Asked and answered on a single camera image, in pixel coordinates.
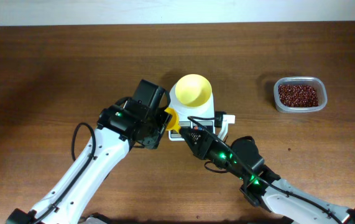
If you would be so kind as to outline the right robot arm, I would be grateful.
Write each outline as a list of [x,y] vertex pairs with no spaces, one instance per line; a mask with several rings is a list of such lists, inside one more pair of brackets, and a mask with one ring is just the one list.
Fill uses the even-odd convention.
[[293,223],[355,223],[355,208],[307,194],[267,167],[252,137],[241,137],[229,146],[204,129],[182,128],[180,134],[195,157],[241,179],[240,191],[252,206]]

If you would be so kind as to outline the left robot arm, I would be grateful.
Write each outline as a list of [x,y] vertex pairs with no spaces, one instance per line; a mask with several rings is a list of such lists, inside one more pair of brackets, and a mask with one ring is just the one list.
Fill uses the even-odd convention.
[[102,182],[133,148],[157,149],[171,115],[161,105],[169,92],[141,80],[126,96],[100,112],[90,140],[56,186],[29,212],[15,209],[7,223],[78,223]]

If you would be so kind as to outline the yellow measuring scoop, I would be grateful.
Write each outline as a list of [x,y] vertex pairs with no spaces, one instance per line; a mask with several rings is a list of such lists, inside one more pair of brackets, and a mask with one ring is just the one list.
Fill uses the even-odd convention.
[[166,108],[165,112],[172,116],[167,127],[166,127],[166,130],[179,132],[181,129],[181,126],[179,125],[178,113],[173,108],[170,108],[170,107]]

